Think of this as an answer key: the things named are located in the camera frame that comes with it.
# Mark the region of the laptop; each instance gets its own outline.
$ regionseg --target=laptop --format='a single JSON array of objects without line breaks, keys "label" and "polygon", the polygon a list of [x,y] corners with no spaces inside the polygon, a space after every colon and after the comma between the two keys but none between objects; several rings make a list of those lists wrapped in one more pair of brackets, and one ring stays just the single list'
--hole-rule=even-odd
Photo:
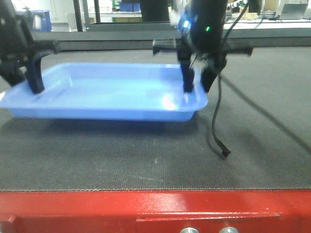
[{"label": "laptop", "polygon": [[281,15],[277,19],[300,20],[304,16],[308,4],[284,4]]},{"label": "laptop", "polygon": [[310,20],[311,19],[311,8],[308,8],[303,15],[303,18]]}]

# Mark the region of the blue light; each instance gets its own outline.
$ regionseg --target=blue light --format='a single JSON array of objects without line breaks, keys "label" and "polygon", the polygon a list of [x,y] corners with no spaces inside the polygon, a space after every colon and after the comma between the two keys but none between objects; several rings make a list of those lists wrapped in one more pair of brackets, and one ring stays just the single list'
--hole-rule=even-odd
[{"label": "blue light", "polygon": [[190,24],[190,22],[189,22],[188,20],[186,20],[186,21],[184,22],[183,27],[184,27],[184,28],[187,28],[187,27],[189,26],[189,24]]}]

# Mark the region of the red table edge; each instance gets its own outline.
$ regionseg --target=red table edge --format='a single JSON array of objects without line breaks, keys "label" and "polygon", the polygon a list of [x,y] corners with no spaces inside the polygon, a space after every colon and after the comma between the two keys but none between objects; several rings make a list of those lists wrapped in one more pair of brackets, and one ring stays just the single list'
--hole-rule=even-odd
[{"label": "red table edge", "polygon": [[0,216],[311,216],[311,189],[0,192]]}]

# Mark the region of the white wall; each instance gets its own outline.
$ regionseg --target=white wall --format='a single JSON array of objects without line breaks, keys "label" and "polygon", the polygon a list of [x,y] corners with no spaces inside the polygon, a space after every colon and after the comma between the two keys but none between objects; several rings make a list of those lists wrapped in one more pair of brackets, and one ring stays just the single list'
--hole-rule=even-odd
[{"label": "white wall", "polygon": [[72,0],[12,0],[18,11],[24,4],[30,10],[50,10],[52,22],[67,22],[66,13],[74,13]]}]

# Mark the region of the table surface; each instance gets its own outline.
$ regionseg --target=table surface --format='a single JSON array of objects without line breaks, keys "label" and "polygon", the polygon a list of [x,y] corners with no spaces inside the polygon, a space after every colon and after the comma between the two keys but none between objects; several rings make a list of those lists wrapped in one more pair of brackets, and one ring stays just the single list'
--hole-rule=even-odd
[{"label": "table surface", "polygon": [[[185,123],[17,119],[1,109],[0,190],[311,188],[310,53],[265,48],[250,58],[228,56],[224,76],[283,127],[224,83],[216,129],[232,151],[226,160],[207,144],[217,148],[210,137],[217,85],[209,105]],[[79,61],[176,63],[176,57],[149,50],[61,53],[42,66]],[[7,88],[1,80],[0,91]]]}]

